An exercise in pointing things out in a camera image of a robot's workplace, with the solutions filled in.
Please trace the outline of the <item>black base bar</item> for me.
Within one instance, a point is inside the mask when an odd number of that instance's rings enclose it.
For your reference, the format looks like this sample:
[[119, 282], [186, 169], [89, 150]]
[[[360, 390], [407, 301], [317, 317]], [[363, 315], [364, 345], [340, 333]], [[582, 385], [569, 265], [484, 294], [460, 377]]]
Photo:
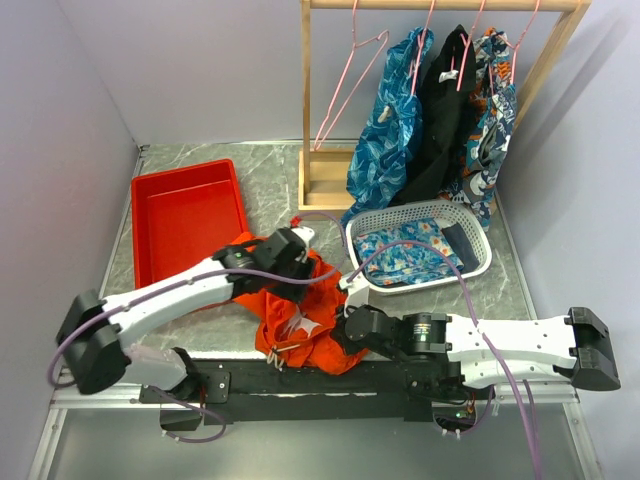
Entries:
[[139, 399], [167, 398], [212, 411], [207, 425], [251, 421], [401, 418], [429, 422], [433, 409], [470, 406], [491, 398], [488, 387], [464, 385], [458, 364], [362, 361], [341, 375], [314, 367], [258, 360], [196, 360], [186, 381], [168, 391], [145, 386]]

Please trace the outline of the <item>orange blue patterned shorts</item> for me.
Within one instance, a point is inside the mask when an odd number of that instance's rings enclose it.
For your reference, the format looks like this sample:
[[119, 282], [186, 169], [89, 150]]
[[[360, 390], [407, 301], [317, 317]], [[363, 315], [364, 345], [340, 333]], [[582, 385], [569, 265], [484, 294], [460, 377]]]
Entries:
[[473, 41], [473, 49], [475, 88], [469, 94], [467, 117], [474, 123], [458, 153], [453, 179], [443, 187], [440, 196], [466, 205], [487, 231], [518, 105], [506, 33], [491, 27]]

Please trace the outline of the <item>wooden clothes rack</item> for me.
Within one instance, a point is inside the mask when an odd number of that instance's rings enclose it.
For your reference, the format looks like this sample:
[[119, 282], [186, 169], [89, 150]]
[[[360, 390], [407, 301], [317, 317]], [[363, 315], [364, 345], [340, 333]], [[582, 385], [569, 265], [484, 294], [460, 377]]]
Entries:
[[346, 10], [435, 10], [557, 12], [559, 18], [544, 48], [518, 89], [520, 124], [528, 113], [560, 55], [587, 13], [589, 1], [302, 1], [302, 131], [299, 152], [298, 207], [302, 212], [324, 210], [345, 212], [352, 204], [346, 191], [347, 168], [353, 155], [351, 147], [324, 147], [311, 138], [311, 12], [314, 9]]

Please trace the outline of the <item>dark blue cloth in basket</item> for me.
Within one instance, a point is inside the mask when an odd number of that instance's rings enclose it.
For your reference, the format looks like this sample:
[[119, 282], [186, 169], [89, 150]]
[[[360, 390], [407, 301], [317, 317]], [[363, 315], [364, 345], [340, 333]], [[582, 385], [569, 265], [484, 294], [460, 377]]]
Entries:
[[479, 266], [479, 260], [463, 227], [456, 223], [443, 228], [441, 232], [463, 264], [459, 271], [462, 274], [475, 271]]

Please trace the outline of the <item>floral shorts in basket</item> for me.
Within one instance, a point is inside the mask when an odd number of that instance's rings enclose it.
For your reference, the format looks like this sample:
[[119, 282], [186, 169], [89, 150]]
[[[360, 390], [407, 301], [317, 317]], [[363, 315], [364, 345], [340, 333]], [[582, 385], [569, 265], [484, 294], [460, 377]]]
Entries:
[[[358, 235], [353, 240], [360, 262], [368, 260], [381, 247], [401, 240], [428, 244], [445, 255], [460, 273], [467, 265], [466, 254], [458, 240], [448, 240], [445, 229], [432, 218], [406, 222]], [[364, 269], [365, 277], [379, 287], [427, 283], [453, 275], [448, 264], [423, 247], [394, 245], [377, 255]]]

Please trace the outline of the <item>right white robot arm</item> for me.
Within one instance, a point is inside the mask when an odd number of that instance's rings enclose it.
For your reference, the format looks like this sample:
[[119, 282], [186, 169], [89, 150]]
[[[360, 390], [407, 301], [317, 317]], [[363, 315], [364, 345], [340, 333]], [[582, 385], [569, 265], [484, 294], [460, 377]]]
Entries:
[[397, 318], [363, 305], [340, 310], [331, 336], [348, 355], [369, 350], [416, 365], [453, 399], [523, 380], [595, 392], [621, 387], [609, 328], [587, 307], [547, 319], [473, 321], [426, 312]]

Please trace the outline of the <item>white plastic basket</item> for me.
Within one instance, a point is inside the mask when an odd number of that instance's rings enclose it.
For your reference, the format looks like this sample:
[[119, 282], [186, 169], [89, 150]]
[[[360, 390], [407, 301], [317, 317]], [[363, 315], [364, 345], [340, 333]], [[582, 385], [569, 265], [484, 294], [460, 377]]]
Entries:
[[[475, 271], [466, 274], [462, 274], [459, 272], [463, 279], [477, 277], [488, 269], [492, 260], [492, 253], [488, 239], [480, 223], [468, 209], [446, 200], [429, 200], [397, 207], [390, 207], [383, 210], [364, 212], [356, 215], [347, 223], [346, 226], [346, 235], [349, 239], [349, 255], [353, 267], [359, 268], [362, 263], [366, 263], [368, 265], [380, 253], [384, 252], [394, 245], [402, 245], [403, 243], [423, 247], [439, 255], [448, 264], [448, 266], [450, 264], [453, 264], [445, 255], [440, 253], [438, 250], [433, 249], [428, 244], [411, 240], [401, 240], [385, 245], [378, 249], [368, 260], [364, 262], [359, 261], [353, 245], [353, 240], [356, 236], [383, 228], [397, 227], [406, 222], [424, 218], [434, 219], [441, 228], [446, 228], [456, 223], [459, 223], [463, 227], [467, 237], [472, 244], [474, 253], [479, 260], [479, 266]], [[435, 288], [445, 284], [453, 283], [457, 280], [457, 276], [453, 272], [452, 276], [436, 281], [392, 287], [379, 287], [371, 283], [367, 278], [366, 280], [369, 282], [371, 290], [381, 295], [395, 295], [405, 294], [421, 289]]]

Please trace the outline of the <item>red plastic tray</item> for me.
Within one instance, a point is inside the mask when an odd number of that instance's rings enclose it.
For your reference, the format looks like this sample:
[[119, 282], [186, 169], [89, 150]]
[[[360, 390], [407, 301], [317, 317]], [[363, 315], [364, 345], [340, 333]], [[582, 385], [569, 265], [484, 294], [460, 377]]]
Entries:
[[249, 230], [230, 159], [138, 176], [131, 201], [137, 288], [194, 266]]

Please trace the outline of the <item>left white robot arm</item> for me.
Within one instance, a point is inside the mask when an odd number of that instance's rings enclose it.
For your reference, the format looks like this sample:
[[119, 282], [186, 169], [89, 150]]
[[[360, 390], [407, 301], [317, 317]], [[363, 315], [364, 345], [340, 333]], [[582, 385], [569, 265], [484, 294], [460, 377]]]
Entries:
[[229, 245], [195, 266], [131, 292], [101, 298], [76, 296], [58, 332], [59, 355], [82, 395], [123, 381], [154, 386], [179, 402], [204, 385], [188, 352], [140, 345], [149, 332], [188, 313], [274, 289], [298, 301], [311, 282], [315, 232], [279, 228], [265, 240]]

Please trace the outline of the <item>aluminium rail frame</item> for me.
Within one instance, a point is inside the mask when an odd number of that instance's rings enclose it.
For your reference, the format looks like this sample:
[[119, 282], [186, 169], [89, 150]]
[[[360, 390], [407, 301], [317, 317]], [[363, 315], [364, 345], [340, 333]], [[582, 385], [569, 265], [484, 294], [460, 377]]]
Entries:
[[[276, 141], [258, 149], [259, 158], [269, 165], [276, 165], [291, 187], [291, 191], [277, 196], [277, 203], [290, 213], [294, 197], [297, 195], [297, 181], [294, 171], [297, 162], [297, 141]], [[193, 166], [213, 158], [222, 158], [235, 151], [234, 147], [223, 144], [153, 144], [142, 145], [134, 167], [134, 174], [147, 174], [165, 171], [172, 168]], [[112, 241], [109, 261], [106, 265], [100, 291], [106, 294], [122, 293], [133, 287], [133, 230], [131, 220], [131, 200], [125, 199], [124, 210], [115, 239]], [[202, 326], [203, 314], [189, 314], [175, 320], [146, 335], [142, 339], [145, 346], [164, 349], [173, 346], [183, 347], [191, 353], [203, 352], [207, 349], [202, 343], [205, 328]], [[55, 457], [63, 451], [62, 431], [70, 427], [71, 412], [116, 414], [121, 420], [124, 413], [135, 409], [133, 401], [134, 387], [123, 384], [92, 397], [81, 396], [75, 388], [57, 390], [52, 397], [52, 404], [36, 450], [28, 477], [30, 479], [70, 478], [70, 475], [59, 474], [54, 465]]]

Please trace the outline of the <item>blue patterned shorts hanging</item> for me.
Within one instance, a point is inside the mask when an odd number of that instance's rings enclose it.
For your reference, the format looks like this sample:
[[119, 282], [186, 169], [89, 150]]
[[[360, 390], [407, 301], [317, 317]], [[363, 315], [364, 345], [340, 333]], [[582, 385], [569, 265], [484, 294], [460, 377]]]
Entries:
[[[417, 94], [411, 94], [410, 74], [422, 30], [411, 30], [387, 51], [373, 109], [348, 168], [347, 192], [354, 203], [342, 216], [342, 224], [359, 213], [387, 207], [406, 184], [406, 167], [422, 139], [422, 106]], [[433, 40], [429, 30], [422, 61]]]

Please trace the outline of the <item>black shorts hanging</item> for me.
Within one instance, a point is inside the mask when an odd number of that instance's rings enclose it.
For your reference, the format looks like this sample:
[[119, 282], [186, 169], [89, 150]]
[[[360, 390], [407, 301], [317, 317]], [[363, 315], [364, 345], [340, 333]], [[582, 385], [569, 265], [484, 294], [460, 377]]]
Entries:
[[422, 75], [417, 91], [422, 106], [422, 140], [406, 167], [406, 184], [391, 200], [392, 206], [433, 199], [455, 176], [457, 151], [473, 126], [467, 116], [469, 96], [475, 88], [472, 47], [461, 91], [456, 91], [466, 36], [467, 31], [461, 25], [451, 31], [439, 55]]

